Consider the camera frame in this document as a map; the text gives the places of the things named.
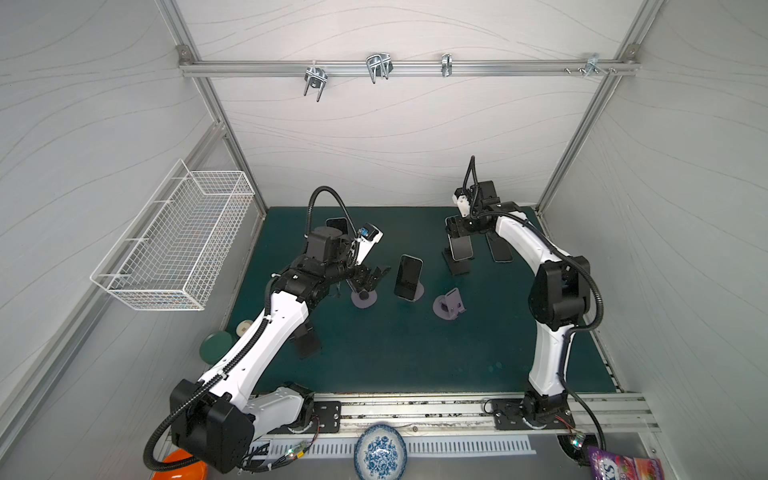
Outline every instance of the green table surface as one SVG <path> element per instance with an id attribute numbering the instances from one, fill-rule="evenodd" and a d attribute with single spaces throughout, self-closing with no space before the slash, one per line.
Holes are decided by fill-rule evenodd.
<path id="1" fill-rule="evenodd" d="M 391 266 L 368 309 L 356 308 L 342 285 L 340 298 L 326 297 L 310 319 L 323 349 L 299 360 L 286 342 L 266 368 L 256 391 L 296 382 L 316 392 L 491 392 L 522 391 L 533 363 L 536 326 L 528 310 L 534 279 L 515 254 L 494 263 L 485 237 L 472 236 L 472 271 L 451 276 L 442 257 L 448 246 L 445 218 L 454 207 L 351 207 L 357 228 L 368 222 L 384 237 L 366 265 Z M 528 217 L 535 222 L 532 210 Z M 313 226 L 341 217 L 338 207 L 316 207 Z M 290 263 L 303 248 L 306 208 L 270 208 L 250 260 L 227 330 L 254 319 L 263 308 L 270 274 Z M 424 296 L 409 303 L 393 293 L 400 256 L 424 260 Z M 457 286 L 467 311 L 443 320 L 432 311 L 438 295 Z M 587 334 L 571 347 L 568 380 L 579 392 L 615 392 L 613 381 Z"/>

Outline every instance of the purple snack bag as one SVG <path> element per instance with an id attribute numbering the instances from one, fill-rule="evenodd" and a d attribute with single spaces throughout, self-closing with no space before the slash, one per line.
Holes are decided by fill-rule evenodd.
<path id="1" fill-rule="evenodd" d="M 588 447 L 594 480 L 664 480 L 661 464 L 652 458 L 632 458 Z"/>

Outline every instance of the smartphone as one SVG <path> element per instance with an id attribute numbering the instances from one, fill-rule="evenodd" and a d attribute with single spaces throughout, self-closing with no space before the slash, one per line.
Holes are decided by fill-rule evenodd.
<path id="1" fill-rule="evenodd" d="M 454 217 L 448 217 L 445 219 L 446 227 L 449 225 L 449 221 L 454 221 L 452 220 L 453 218 Z M 469 235 L 465 237 L 453 238 L 449 234 L 448 243 L 451 244 L 451 257 L 453 257 L 453 260 L 459 262 L 460 260 L 467 260 L 468 258 L 472 258 L 474 256 L 474 253 L 472 252 L 472 239 L 469 237 Z"/>
<path id="2" fill-rule="evenodd" d="M 412 302 L 416 298 L 416 287 L 422 275 L 424 262 L 410 255 L 400 257 L 400 267 L 397 269 L 395 280 L 395 295 Z"/>
<path id="3" fill-rule="evenodd" d="M 491 256 L 496 263 L 507 263 L 512 261 L 512 245 L 507 240 L 501 238 L 498 233 L 491 230 L 485 234 L 488 241 L 488 247 L 491 249 Z"/>
<path id="4" fill-rule="evenodd" d="M 326 227 L 333 227 L 341 230 L 342 235 L 349 235 L 349 225 L 347 225 L 346 217 L 329 218 L 326 220 Z"/>

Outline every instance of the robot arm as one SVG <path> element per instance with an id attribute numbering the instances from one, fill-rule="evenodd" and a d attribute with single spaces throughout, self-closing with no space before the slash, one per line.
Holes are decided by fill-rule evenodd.
<path id="1" fill-rule="evenodd" d="M 321 250 L 324 256 L 326 255 L 325 239 L 328 237 L 319 237 L 318 232 L 325 234 L 328 232 L 329 228 L 330 227 L 319 227 L 310 234 L 310 237 L 314 236 L 313 238 L 319 243 L 318 250 Z M 313 252 L 310 251 L 309 256 L 301 256 L 298 262 L 294 262 L 297 266 L 296 269 L 289 268 L 285 273 L 283 273 L 283 275 L 281 275 L 281 277 L 285 276 L 286 279 L 284 281 L 276 281 L 274 288 L 287 290 L 280 290 L 271 294 L 270 302 L 272 304 L 272 316 L 268 328 L 264 330 L 253 347 L 240 360 L 238 367 L 232 370 L 232 372 L 230 372 L 226 378 L 211 388 L 211 393 L 217 396 L 223 396 L 225 394 L 231 395 L 229 402 L 236 406 L 238 409 L 243 410 L 251 393 L 253 392 L 253 389 L 256 387 L 256 383 L 259 381 L 261 374 L 266 369 L 266 366 L 270 364 L 272 358 L 274 358 L 274 356 L 277 354 L 277 351 L 280 350 L 280 347 L 283 346 L 286 340 L 288 340 L 289 336 L 294 333 L 296 329 L 301 327 L 309 318 L 310 306 L 312 310 L 314 310 L 314 306 L 320 300 L 319 297 L 321 295 L 325 296 L 327 294 L 327 291 L 325 293 L 323 292 L 323 288 L 327 290 L 328 285 L 331 283 L 336 283 L 333 280 L 346 280 L 348 276 L 353 279 L 362 280 L 358 281 L 357 284 L 355 284 L 353 280 L 350 280 L 353 288 L 358 288 L 358 290 L 365 291 L 370 291 L 375 288 L 376 285 L 374 283 L 378 283 L 384 273 L 376 274 L 373 276 L 372 274 L 368 273 L 367 267 L 364 267 L 362 262 L 373 248 L 373 245 L 381 240 L 383 233 L 381 233 L 381 231 L 379 231 L 379 229 L 373 225 L 369 224 L 366 224 L 360 230 L 361 235 L 356 240 L 358 244 L 356 268 L 350 270 L 350 274 L 334 272 L 333 278 L 329 279 L 323 277 L 325 280 L 320 283 L 318 283 L 314 278 L 305 278 L 305 276 L 308 277 L 310 275 L 307 274 L 306 271 L 302 271 L 300 268 L 298 268 L 298 265 L 302 264 L 304 266 L 302 262 L 310 262 L 312 260 L 311 256 L 313 255 Z M 330 268 L 336 269 L 337 265 L 327 267 L 326 269 L 329 270 Z M 238 352 L 248 344 L 253 336 L 256 335 L 258 330 L 257 326 L 262 323 L 263 318 L 264 310 L 261 311 L 259 316 L 253 321 L 253 326 L 249 328 L 242 337 L 240 337 L 240 340 L 237 341 L 232 349 L 230 349 L 230 351 L 227 352 L 227 354 L 221 360 L 219 360 L 216 365 L 211 367 L 210 370 L 205 372 L 200 377 L 200 381 L 207 382 L 216 374 L 222 373 L 223 368 L 227 362 L 229 362 L 230 359 L 238 354 Z M 295 418 L 290 422 L 283 422 L 268 428 L 266 431 L 268 432 L 272 429 L 275 429 L 276 427 L 285 425 L 286 423 L 291 423 L 293 420 L 295 420 Z"/>
<path id="2" fill-rule="evenodd" d="M 567 368 L 569 331 L 589 310 L 589 286 L 553 250 L 569 257 L 567 252 L 534 231 L 514 202 L 500 201 L 492 181 L 480 182 L 470 189 L 459 188 L 453 200 L 461 215 L 448 222 L 446 228 L 450 238 L 495 230 L 517 250 L 535 275 L 528 306 L 537 322 L 536 350 L 521 414 L 528 426 L 543 429 L 556 415 L 564 415 L 569 410 L 568 393 L 558 374 L 563 355 L 566 356 L 563 378 Z M 571 259 L 589 271 L 589 262 L 585 258 Z"/>
<path id="3" fill-rule="evenodd" d="M 309 390 L 292 384 L 254 400 L 249 397 L 287 339 L 293 336 L 298 345 L 302 338 L 313 337 L 307 320 L 331 285 L 347 281 L 358 293 L 376 288 L 389 268 L 371 271 L 362 262 L 382 236 L 369 223 L 355 238 L 332 227 L 309 232 L 304 252 L 268 284 L 270 311 L 262 310 L 196 383 L 182 380 L 171 393 L 172 413 L 147 443 L 144 464 L 155 471 L 184 466 L 161 464 L 152 456 L 154 443 L 169 423 L 173 443 L 193 456 L 187 464 L 202 460 L 222 473 L 240 465 L 254 438 L 282 425 L 306 428 L 313 411 Z M 319 348 L 316 340 L 303 343 L 308 345 Z"/>

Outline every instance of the wire basket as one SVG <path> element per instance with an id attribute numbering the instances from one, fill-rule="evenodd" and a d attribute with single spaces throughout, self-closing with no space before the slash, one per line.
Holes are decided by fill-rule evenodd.
<path id="1" fill-rule="evenodd" d="M 169 174 L 167 199 L 147 203 L 91 275 L 134 310 L 202 310 L 253 199 L 242 171 L 190 171 L 180 163 L 186 174 Z"/>

